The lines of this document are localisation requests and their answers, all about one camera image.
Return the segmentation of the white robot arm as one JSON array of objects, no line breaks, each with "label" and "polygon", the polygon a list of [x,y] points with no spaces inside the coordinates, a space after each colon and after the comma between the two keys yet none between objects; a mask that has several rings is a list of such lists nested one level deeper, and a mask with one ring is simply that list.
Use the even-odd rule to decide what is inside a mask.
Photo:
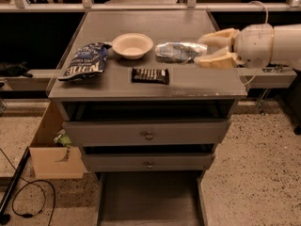
[{"label": "white robot arm", "polygon": [[269,64],[301,70],[301,25],[252,24],[243,30],[228,28],[203,35],[198,43],[217,48],[206,56],[196,56],[201,68],[229,69],[244,65],[249,69]]}]

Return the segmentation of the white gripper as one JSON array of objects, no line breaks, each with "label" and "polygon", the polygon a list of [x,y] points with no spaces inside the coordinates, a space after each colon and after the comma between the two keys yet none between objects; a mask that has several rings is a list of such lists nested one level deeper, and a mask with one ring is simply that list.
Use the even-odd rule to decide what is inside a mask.
[{"label": "white gripper", "polygon": [[222,29],[198,39],[198,43],[222,49],[196,56],[194,62],[200,68],[231,69],[236,67],[239,56],[248,68],[264,68],[271,60],[273,39],[274,29],[270,24],[252,24],[241,31]]}]

